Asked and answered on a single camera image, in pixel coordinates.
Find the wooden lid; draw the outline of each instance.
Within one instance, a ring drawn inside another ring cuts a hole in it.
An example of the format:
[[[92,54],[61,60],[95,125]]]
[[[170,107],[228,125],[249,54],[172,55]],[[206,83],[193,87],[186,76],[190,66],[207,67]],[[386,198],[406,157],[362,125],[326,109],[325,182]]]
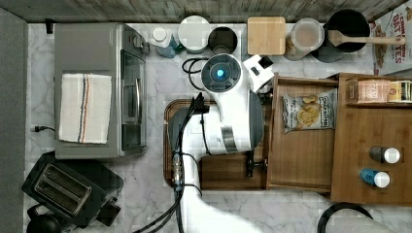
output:
[[[283,17],[248,18],[248,54],[285,53],[286,24]]]

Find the toaster oven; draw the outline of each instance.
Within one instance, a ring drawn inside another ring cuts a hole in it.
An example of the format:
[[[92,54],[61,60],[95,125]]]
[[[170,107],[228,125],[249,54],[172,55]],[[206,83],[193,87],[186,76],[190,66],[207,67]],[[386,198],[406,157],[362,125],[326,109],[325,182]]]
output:
[[[124,23],[61,23],[54,28],[55,156],[106,159],[147,150],[145,58],[149,44]],[[58,127],[63,74],[112,77],[106,144],[61,141]]]

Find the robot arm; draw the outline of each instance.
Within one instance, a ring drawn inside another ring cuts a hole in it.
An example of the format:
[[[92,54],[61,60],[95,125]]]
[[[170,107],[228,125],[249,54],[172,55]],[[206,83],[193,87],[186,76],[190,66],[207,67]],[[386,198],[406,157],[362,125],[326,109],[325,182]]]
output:
[[[188,110],[184,109],[179,110],[169,121],[169,142],[181,139],[178,147],[172,144],[172,150],[180,152],[175,158],[183,154],[185,178],[184,183],[178,184],[185,186],[181,213],[187,233],[261,232],[244,218],[204,203],[200,197],[197,170],[197,162],[207,152],[226,154],[253,150],[261,140],[263,117],[256,92],[273,77],[273,73],[258,65],[258,58],[254,56],[245,61],[244,66],[228,54],[209,59],[201,72],[202,83],[217,105],[210,106],[207,113],[191,116],[187,124],[182,124],[188,120]],[[174,164],[175,174],[179,174],[179,163]]]
[[[197,162],[206,155],[201,119],[201,115],[191,117],[185,128],[182,143],[185,191],[181,200],[181,213],[185,232],[261,232],[244,218],[213,208],[201,199]],[[203,116],[203,121],[206,144],[210,153],[227,153],[223,142],[218,106],[211,106],[209,113]]]

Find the small bottle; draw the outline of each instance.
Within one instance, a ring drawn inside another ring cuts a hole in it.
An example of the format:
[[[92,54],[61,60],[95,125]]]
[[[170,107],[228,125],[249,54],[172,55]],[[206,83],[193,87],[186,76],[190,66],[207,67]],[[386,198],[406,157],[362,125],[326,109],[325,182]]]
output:
[[[372,147],[369,156],[381,163],[397,163],[400,159],[399,150],[395,148]]]
[[[363,168],[360,171],[360,179],[365,183],[378,187],[387,187],[391,181],[388,173],[379,172],[369,168]]]
[[[176,55],[175,49],[178,44],[169,29],[155,27],[152,31],[151,44],[162,56],[173,58]]]

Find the toaster oven door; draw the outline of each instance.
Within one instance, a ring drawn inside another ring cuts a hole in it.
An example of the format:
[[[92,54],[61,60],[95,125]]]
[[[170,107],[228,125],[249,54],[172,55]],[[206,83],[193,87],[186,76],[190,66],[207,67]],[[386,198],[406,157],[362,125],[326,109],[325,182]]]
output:
[[[144,60],[121,51],[121,150],[146,145]]]

